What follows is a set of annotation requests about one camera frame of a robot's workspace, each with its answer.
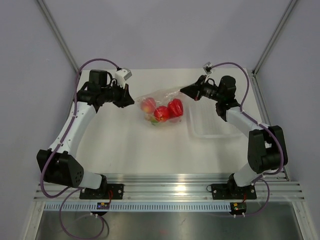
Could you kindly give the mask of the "pink toy peach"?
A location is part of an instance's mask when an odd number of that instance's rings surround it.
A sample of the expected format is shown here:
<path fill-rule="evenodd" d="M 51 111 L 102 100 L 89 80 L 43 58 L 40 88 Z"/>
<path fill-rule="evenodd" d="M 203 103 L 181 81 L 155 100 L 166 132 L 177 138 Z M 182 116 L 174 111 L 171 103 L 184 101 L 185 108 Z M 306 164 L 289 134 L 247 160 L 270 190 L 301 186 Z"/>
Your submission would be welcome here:
<path fill-rule="evenodd" d="M 147 114 L 153 114 L 157 108 L 157 103 L 153 97 L 147 97 L 140 103 L 140 109 Z"/>

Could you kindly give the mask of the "red toy pepper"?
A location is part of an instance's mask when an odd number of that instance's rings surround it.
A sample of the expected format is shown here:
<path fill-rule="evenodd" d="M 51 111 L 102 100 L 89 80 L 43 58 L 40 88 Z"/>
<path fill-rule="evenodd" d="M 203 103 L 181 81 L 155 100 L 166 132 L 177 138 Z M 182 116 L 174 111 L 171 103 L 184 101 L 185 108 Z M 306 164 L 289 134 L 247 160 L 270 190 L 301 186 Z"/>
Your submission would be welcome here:
<path fill-rule="evenodd" d="M 181 117 L 184 114 L 183 103 L 178 98 L 171 100 L 168 103 L 167 108 L 169 110 L 171 118 Z"/>

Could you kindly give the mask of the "white plastic food basket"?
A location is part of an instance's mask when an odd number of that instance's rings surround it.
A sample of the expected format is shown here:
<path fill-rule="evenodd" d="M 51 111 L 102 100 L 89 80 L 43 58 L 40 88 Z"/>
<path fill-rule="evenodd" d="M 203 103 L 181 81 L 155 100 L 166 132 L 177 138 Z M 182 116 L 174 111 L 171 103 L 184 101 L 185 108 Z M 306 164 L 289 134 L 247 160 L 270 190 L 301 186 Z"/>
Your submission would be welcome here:
<path fill-rule="evenodd" d="M 188 131 L 200 139 L 235 138 L 247 135 L 249 121 L 236 115 L 233 124 L 227 121 L 227 110 L 239 108 L 236 99 L 229 102 L 216 102 L 202 97 L 189 101 L 187 110 Z"/>

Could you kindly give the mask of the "clear zip top bag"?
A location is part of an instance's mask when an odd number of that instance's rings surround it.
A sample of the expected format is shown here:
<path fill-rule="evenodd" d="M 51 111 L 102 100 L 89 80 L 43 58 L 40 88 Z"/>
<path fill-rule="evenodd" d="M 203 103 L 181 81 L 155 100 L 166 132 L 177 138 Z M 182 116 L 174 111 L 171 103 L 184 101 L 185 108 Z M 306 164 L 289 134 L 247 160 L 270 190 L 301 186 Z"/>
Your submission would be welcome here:
<path fill-rule="evenodd" d="M 187 106 L 181 87 L 160 89 L 134 99 L 141 118 L 150 126 L 175 125 L 185 118 Z"/>

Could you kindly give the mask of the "yellow green toy mango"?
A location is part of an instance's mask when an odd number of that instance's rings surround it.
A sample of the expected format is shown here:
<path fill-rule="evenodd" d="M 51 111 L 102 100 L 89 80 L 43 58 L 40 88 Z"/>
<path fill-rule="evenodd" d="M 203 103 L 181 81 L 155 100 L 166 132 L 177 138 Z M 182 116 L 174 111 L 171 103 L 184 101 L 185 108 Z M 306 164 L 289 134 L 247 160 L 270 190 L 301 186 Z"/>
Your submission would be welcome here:
<path fill-rule="evenodd" d="M 150 116 L 148 121 L 153 125 L 153 126 L 157 126 L 160 122 L 154 117 L 154 116 Z"/>

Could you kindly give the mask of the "red toy tomato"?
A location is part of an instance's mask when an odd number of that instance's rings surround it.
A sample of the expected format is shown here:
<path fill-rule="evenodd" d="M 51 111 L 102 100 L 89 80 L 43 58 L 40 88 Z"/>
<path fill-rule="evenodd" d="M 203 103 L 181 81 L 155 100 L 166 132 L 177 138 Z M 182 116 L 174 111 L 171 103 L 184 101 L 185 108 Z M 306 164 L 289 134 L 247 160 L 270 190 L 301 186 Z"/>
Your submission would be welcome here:
<path fill-rule="evenodd" d="M 166 122 L 170 118 L 170 111 L 167 106 L 162 105 L 155 109 L 153 115 L 159 122 Z"/>

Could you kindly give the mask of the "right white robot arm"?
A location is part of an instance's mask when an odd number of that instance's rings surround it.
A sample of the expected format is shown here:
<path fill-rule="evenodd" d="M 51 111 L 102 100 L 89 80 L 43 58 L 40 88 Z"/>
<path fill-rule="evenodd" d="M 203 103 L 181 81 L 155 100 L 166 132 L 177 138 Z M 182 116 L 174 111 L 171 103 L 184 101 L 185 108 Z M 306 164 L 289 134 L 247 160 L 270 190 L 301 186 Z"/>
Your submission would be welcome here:
<path fill-rule="evenodd" d="M 267 175 L 276 175 L 288 162 L 284 133 L 280 126 L 258 122 L 247 114 L 236 100 L 236 80 L 225 75 L 218 85 L 210 83 L 206 76 L 180 89 L 194 101 L 202 97 L 214 100 L 219 117 L 233 125 L 248 138 L 247 163 L 230 176 L 227 193 L 239 198 L 245 187 Z"/>

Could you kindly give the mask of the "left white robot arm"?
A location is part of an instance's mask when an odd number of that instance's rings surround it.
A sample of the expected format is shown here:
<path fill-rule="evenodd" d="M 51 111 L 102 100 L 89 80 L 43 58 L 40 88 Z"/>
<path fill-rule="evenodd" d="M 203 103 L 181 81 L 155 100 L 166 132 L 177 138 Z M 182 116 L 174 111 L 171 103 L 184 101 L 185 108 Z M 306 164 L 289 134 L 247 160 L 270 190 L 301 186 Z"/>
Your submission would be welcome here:
<path fill-rule="evenodd" d="M 76 155 L 89 123 L 104 104 L 112 103 L 118 108 L 134 104 L 127 84 L 131 76 L 129 69 L 120 68 L 114 74 L 93 69 L 87 76 L 81 77 L 83 85 L 76 93 L 76 100 L 62 130 L 48 149 L 37 153 L 42 190 L 44 183 L 53 183 L 70 188 L 88 188 L 97 199 L 103 199 L 108 194 L 105 177 L 85 170 Z"/>

